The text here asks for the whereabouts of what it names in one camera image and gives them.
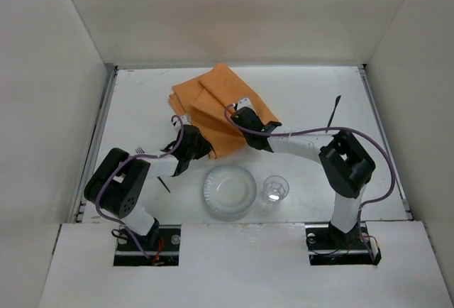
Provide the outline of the orange cloth napkin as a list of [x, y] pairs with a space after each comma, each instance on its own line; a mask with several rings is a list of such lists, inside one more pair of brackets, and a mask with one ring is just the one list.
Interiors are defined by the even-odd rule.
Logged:
[[246, 146], [242, 133], [224, 117], [224, 109], [244, 97], [251, 100], [262, 122], [278, 120], [258, 94], [225, 64], [174, 85], [168, 102], [176, 114], [189, 114], [192, 124], [212, 144], [209, 157], [220, 159]]

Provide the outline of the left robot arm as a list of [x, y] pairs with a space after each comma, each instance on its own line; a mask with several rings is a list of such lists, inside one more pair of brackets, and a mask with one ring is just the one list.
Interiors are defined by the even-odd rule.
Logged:
[[84, 188], [84, 198], [95, 205], [100, 216], [124, 227], [139, 248], [154, 246], [159, 236], [159, 221], [138, 206], [145, 180], [149, 177], [176, 177], [191, 161], [213, 150], [200, 130], [185, 124], [177, 139], [156, 154], [131, 155], [111, 149]]

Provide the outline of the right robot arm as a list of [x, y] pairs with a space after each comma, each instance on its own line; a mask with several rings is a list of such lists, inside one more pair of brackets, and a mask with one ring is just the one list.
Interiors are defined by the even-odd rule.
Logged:
[[285, 153], [322, 166], [335, 192], [328, 235], [337, 248], [347, 247], [358, 237], [358, 212], [362, 194], [376, 168], [375, 162], [356, 137], [347, 131], [298, 136], [281, 123], [264, 124], [251, 105], [236, 104], [230, 120], [240, 127], [246, 143], [257, 150]]

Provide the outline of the black plastic fork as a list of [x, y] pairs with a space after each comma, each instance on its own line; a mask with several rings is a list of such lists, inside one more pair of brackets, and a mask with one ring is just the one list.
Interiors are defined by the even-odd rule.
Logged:
[[[144, 151], [141, 147], [137, 147], [136, 150], [135, 150], [135, 152], [136, 152], [137, 154], [145, 154], [145, 151]], [[157, 179], [159, 180], [159, 182], [161, 183], [161, 185], [166, 189], [166, 191], [167, 191], [168, 193], [170, 193], [171, 191], [170, 191], [169, 187], [165, 184], [164, 180], [163, 180], [161, 177], [157, 177]]]

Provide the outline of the white paper plate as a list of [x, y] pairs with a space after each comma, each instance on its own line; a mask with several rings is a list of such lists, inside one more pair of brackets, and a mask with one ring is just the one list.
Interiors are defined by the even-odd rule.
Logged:
[[204, 205], [220, 221], [242, 219], [251, 210], [256, 196], [255, 178], [239, 165], [219, 165], [204, 180]]

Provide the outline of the clear plastic cup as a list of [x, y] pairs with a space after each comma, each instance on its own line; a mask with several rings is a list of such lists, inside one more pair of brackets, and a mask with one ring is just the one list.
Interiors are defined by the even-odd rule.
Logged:
[[265, 212], [278, 211], [288, 193], [288, 181], [279, 175], [271, 175], [263, 182], [258, 205]]

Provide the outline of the black plastic knife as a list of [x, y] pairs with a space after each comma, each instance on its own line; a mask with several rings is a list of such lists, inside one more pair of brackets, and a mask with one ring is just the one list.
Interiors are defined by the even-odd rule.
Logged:
[[326, 126], [326, 130], [325, 130], [325, 133], [328, 133], [329, 131], [329, 128], [331, 127], [331, 124], [333, 123], [333, 119], [334, 119], [334, 116], [336, 114], [336, 109], [338, 108], [338, 105], [341, 101], [341, 95], [338, 95], [335, 99], [335, 102], [334, 102], [334, 106], [333, 106], [333, 110], [331, 112], [331, 115], [329, 117], [329, 120], [328, 120], [328, 123], [327, 123], [327, 126]]

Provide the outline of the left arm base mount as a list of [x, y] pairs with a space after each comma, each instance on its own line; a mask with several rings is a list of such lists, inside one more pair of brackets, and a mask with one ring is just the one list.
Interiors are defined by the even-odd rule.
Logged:
[[179, 265], [181, 225], [163, 225], [153, 245], [142, 245], [147, 257], [138, 249], [125, 229], [113, 229], [116, 239], [113, 265], [118, 267], [176, 267]]

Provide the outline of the right aluminium frame rail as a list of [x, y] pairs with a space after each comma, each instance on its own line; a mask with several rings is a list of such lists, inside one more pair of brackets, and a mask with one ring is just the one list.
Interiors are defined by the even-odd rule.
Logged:
[[377, 127], [378, 127], [379, 132], [380, 132], [380, 140], [381, 140], [381, 142], [383, 144], [384, 150], [387, 152], [387, 154], [389, 156], [389, 159], [391, 160], [391, 164], [392, 164], [392, 168], [393, 168], [394, 176], [395, 176], [395, 188], [398, 190], [398, 193], [399, 193], [399, 196], [401, 198], [404, 210], [405, 210], [406, 215], [407, 215], [407, 219], [412, 220], [414, 217], [413, 217], [413, 214], [411, 212], [411, 208], [409, 206], [409, 203], [408, 203], [408, 200], [406, 198], [405, 192], [404, 192], [404, 190], [402, 188], [402, 182], [401, 182], [398, 170], [396, 168], [396, 163], [394, 161], [394, 158], [393, 158], [393, 155], [392, 155], [392, 151], [391, 151], [389, 142], [387, 140], [387, 135], [385, 133], [384, 126], [382, 124], [382, 120], [380, 118], [380, 114], [379, 114], [379, 111], [378, 111], [378, 108], [377, 108], [377, 105], [376, 105], [376, 101], [375, 101], [375, 99], [373, 97], [372, 88], [370, 86], [369, 79], [367, 77], [366, 64], [361, 65], [358, 68], [358, 70], [359, 70], [360, 76], [362, 78], [362, 83], [363, 83], [365, 91], [367, 93], [367, 97], [369, 99], [370, 106], [372, 107], [372, 112], [373, 112], [373, 115], [375, 117], [375, 121], [376, 121]]

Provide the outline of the aluminium frame rail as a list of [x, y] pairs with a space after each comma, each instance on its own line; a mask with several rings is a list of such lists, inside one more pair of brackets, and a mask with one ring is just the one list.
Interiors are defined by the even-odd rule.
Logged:
[[381, 140], [381, 142], [383, 144], [384, 150], [387, 152], [387, 154], [389, 156], [389, 159], [391, 160], [391, 164], [392, 164], [392, 168], [393, 168], [394, 176], [395, 176], [395, 188], [398, 190], [398, 193], [399, 193], [399, 196], [401, 198], [404, 210], [405, 210], [406, 215], [407, 215], [407, 219], [412, 220], [414, 217], [413, 217], [413, 214], [411, 212], [411, 208], [409, 206], [409, 203], [408, 203], [408, 200], [406, 198], [405, 192], [404, 192], [404, 190], [402, 188], [402, 182], [401, 182], [398, 170], [396, 168], [396, 163], [394, 161], [394, 158], [393, 158], [393, 155], [392, 155], [392, 151], [391, 151], [389, 142], [387, 140], [387, 135], [385, 133], [384, 126], [382, 124], [382, 120], [380, 118], [380, 114], [379, 114], [379, 111], [378, 111], [378, 108], [377, 108], [377, 105], [376, 105], [376, 101], [375, 101], [375, 99], [373, 97], [372, 88], [370, 86], [369, 79], [367, 77], [366, 64], [361, 65], [358, 68], [358, 70], [359, 70], [360, 76], [362, 78], [362, 83], [363, 83], [365, 91], [367, 93], [367, 97], [369, 99], [370, 106], [372, 107], [372, 112], [373, 112], [373, 115], [375, 117], [375, 121], [376, 121], [377, 127], [378, 127], [379, 132], [380, 132], [380, 140]]
[[71, 207], [67, 217], [67, 223], [77, 223], [80, 205], [84, 200], [84, 187], [89, 178], [91, 177], [96, 164], [96, 157], [99, 153], [101, 139], [104, 133], [111, 98], [114, 92], [116, 83], [116, 76], [118, 74], [118, 67], [113, 63], [106, 63], [106, 80], [104, 83], [103, 92], [99, 102], [99, 108], [96, 113], [96, 120], [92, 130], [92, 135], [89, 142], [89, 149], [82, 168], [82, 175], [76, 187], [76, 191], [71, 201]]

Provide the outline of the left aluminium frame rail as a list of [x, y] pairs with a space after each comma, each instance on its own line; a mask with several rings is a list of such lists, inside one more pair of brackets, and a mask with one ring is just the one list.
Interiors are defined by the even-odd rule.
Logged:
[[118, 74], [118, 67], [113, 63], [106, 63], [106, 80], [104, 83], [103, 92], [99, 102], [99, 108], [96, 113], [96, 120], [92, 130], [92, 135], [89, 142], [89, 149], [82, 168], [82, 175], [76, 187], [76, 191], [71, 201], [71, 207], [67, 217], [67, 223], [77, 223], [80, 205], [84, 200], [84, 187], [89, 178], [91, 177], [96, 164], [96, 157], [99, 153], [101, 139], [104, 133], [111, 98], [114, 92], [116, 83], [116, 76]]

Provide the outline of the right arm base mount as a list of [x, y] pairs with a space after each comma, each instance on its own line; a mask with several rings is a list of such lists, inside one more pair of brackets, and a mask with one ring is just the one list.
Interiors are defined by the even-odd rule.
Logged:
[[330, 235], [328, 224], [305, 226], [306, 245], [310, 265], [379, 265], [382, 252], [377, 239], [369, 234], [367, 225], [358, 229], [345, 240]]

